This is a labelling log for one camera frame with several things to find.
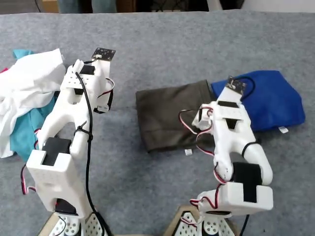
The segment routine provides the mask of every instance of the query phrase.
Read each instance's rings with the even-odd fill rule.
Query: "folded brown fabric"
[[[193,147],[196,136],[184,128],[178,114],[181,110],[196,110],[182,113],[183,120],[191,126],[201,104],[210,103],[211,97],[206,80],[180,87],[138,91],[138,122],[147,151]],[[206,134],[198,142],[212,145],[213,139]]]

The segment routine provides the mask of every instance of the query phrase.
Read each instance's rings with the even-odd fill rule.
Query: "red cloth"
[[[5,72],[5,71],[7,71],[8,70],[8,68],[5,68],[5,69],[3,69],[3,71],[2,72]],[[2,73],[2,72],[0,72],[0,73]]]

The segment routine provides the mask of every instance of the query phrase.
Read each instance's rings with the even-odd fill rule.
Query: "floor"
[[[38,12],[35,0],[0,0],[0,14]]]

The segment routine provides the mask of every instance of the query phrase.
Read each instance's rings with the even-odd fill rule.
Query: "white cloth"
[[[60,49],[25,56],[0,73],[0,157],[8,157],[16,119],[46,106],[60,90],[65,67]]]

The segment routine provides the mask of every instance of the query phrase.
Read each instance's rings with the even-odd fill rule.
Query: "teal cloth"
[[[27,55],[34,54],[31,50],[25,50],[25,49],[13,49],[13,56],[16,60],[25,57]]]
[[[16,49],[13,55],[16,59],[34,54],[30,50]],[[55,97],[42,108],[34,108],[25,115],[18,117],[14,126],[14,130],[10,135],[10,149],[16,152],[24,161],[27,161],[37,137],[34,131],[41,128],[46,117],[53,110],[55,105]]]

